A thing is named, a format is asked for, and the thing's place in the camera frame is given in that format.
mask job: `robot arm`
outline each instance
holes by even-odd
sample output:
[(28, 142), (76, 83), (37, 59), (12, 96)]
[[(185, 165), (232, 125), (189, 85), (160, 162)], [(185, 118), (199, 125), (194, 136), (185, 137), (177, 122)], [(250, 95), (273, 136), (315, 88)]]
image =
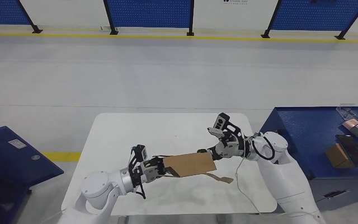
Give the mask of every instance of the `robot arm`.
[[(213, 160), (240, 156), (257, 161), (268, 190), (293, 224), (326, 224), (315, 204), (307, 178), (287, 152), (287, 141), (274, 132), (246, 137), (229, 119), (226, 114), (219, 114), (214, 127), (208, 128), (219, 143), (198, 152), (210, 152)], [(163, 158), (157, 156), (145, 160), (145, 146), (137, 145), (132, 148), (133, 152), (134, 157), (128, 167), (113, 173), (94, 172), (86, 177), (81, 192), (64, 211), (58, 224), (106, 223), (117, 197), (133, 192), (145, 199), (142, 184), (150, 183), (168, 171), (164, 168)], [(89, 213), (86, 202), (101, 212)]]
[[(145, 146), (133, 147), (133, 159), (128, 167), (112, 173), (93, 172), (84, 178), (81, 191), (76, 199), (66, 208), (58, 224), (104, 224), (107, 223), (117, 198), (128, 193), (140, 194), (145, 199), (143, 183), (150, 183), (167, 173), (163, 158), (147, 158)], [(86, 203), (100, 210), (92, 214), (86, 209)]]
[(208, 128), (219, 143), (205, 151), (211, 152), (215, 160), (241, 156), (257, 161), (268, 190), (290, 217), (291, 223), (326, 223), (316, 206), (306, 176), (287, 151), (287, 141), (274, 132), (245, 137), (229, 119), (221, 113), (214, 128)]

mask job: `white table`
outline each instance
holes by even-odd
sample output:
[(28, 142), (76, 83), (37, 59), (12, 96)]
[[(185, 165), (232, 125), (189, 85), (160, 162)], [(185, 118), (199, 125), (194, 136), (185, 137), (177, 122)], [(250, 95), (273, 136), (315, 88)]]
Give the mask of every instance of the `white table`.
[[(245, 135), (252, 130), (243, 114), (229, 114), (230, 121)], [(72, 177), (62, 209), (78, 194), (82, 180), (89, 173), (113, 172), (127, 166), (130, 148), (143, 144), (148, 158), (155, 155), (180, 155), (209, 148), (218, 140), (206, 130), (217, 114), (120, 114), (105, 113), (96, 117), (86, 145)], [(235, 179), (241, 158), (216, 161), (213, 174)], [(276, 209), (257, 163), (245, 160), (239, 169), (241, 189), (253, 200), (260, 212)], [(151, 214), (257, 213), (250, 201), (239, 192), (236, 181), (218, 182), (208, 176), (160, 178), (144, 184), (147, 199), (137, 194), (118, 197), (113, 216)]]

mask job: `white cable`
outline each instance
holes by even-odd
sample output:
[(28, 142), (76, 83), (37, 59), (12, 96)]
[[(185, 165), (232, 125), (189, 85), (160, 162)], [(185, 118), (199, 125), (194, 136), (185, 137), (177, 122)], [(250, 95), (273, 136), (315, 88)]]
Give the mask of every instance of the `white cable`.
[(42, 221), (40, 222), (40, 224), (43, 224), (43, 223), (45, 223), (46, 221), (52, 219), (53, 217), (57, 216), (58, 214), (60, 214), (60, 213), (63, 212), (64, 210), (66, 210), (66, 209), (63, 209), (63, 210), (59, 211), (58, 213), (56, 213), (56, 214), (54, 214), (54, 215), (48, 217), (47, 219), (42, 220)]
[[(277, 216), (264, 216), (264, 215), (261, 214), (261, 212), (258, 210), (258, 208), (257, 208), (256, 205), (254, 204), (254, 202), (253, 202), (244, 192), (242, 192), (242, 190), (240, 189), (240, 186), (239, 186), (238, 170), (239, 170), (239, 168), (240, 168), (242, 162), (243, 162), (244, 159), (245, 159), (245, 154), (246, 154), (246, 145), (245, 145), (245, 142), (246, 142), (247, 139), (245, 139), (245, 137), (244, 137), (242, 131), (241, 131), (241, 136), (242, 136), (242, 138), (244, 139), (244, 154), (243, 154), (243, 156), (242, 156), (242, 160), (241, 160), (239, 166), (236, 168), (236, 171), (235, 171), (236, 184), (237, 184), (237, 188), (239, 189), (239, 191), (251, 202), (251, 204), (255, 207), (255, 209), (256, 209), (256, 211), (258, 212), (258, 214), (259, 214), (260, 216), (264, 217), (264, 218), (276, 218), (276, 217), (279, 217), (279, 216), (283, 216), (283, 215), (285, 215), (285, 214), (286, 214), (286, 215), (290, 215), (290, 214), (294, 214), (294, 213), (303, 213), (303, 212), (300, 211), (300, 212), (282, 213), (282, 214), (278, 214)], [(317, 219), (316, 216), (314, 216), (313, 214), (308, 213), (308, 212), (307, 212), (306, 214), (311, 215), (318, 223), (324, 224), (323, 221)]]

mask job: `black cable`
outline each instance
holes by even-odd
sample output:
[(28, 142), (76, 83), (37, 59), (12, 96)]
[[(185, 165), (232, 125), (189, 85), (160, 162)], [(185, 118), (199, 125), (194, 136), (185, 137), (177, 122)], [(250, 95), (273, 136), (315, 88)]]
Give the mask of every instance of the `black cable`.
[(132, 158), (132, 160), (128, 164), (128, 170), (130, 170), (130, 172), (134, 168), (134, 165), (136, 164), (136, 161), (134, 162), (134, 160), (136, 160), (135, 156)]
[(154, 158), (154, 157), (171, 157), (171, 156), (166, 156), (166, 155), (152, 156), (152, 158)]
[(275, 150), (274, 150), (274, 148), (273, 148), (271, 142), (270, 142), (265, 136), (262, 136), (262, 137), (263, 137), (264, 140), (267, 142), (268, 146), (270, 146), (270, 149), (271, 149), (271, 151), (272, 151), (272, 156), (268, 158), (268, 157), (266, 157), (266, 156), (261, 155), (261, 154), (258, 152), (258, 150), (257, 150), (257, 148), (256, 148), (254, 142), (252, 142), (253, 149), (254, 149), (255, 152), (258, 154), (258, 156), (260, 156), (260, 157), (263, 158), (264, 160), (272, 160), (272, 159), (275, 157)]
[(143, 197), (143, 199), (145, 199), (146, 196), (145, 196), (145, 192), (144, 192), (144, 190), (143, 190), (142, 182), (139, 182), (139, 186), (140, 186), (140, 189), (142, 190), (142, 192), (141, 192), (141, 193), (140, 193), (140, 192), (136, 192), (136, 193), (137, 193), (137, 194), (140, 194), (140, 195)]

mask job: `gray floor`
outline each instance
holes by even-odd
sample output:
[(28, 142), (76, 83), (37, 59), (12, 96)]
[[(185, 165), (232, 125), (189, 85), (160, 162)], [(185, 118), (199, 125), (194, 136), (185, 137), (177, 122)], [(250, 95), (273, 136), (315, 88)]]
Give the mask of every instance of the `gray floor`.
[[(357, 44), (342, 43), (0, 37), (0, 125), (40, 151), (81, 151), (104, 112), (237, 112), (259, 130), (274, 106), (357, 103), (357, 52)], [(34, 187), (17, 223), (40, 223), (59, 211), (76, 163), (58, 165), (66, 173)], [(355, 223), (357, 209), (324, 216), (327, 223)], [(130, 219), (167, 222), (217, 221), (214, 215)], [(226, 219), (286, 222), (252, 214)]]

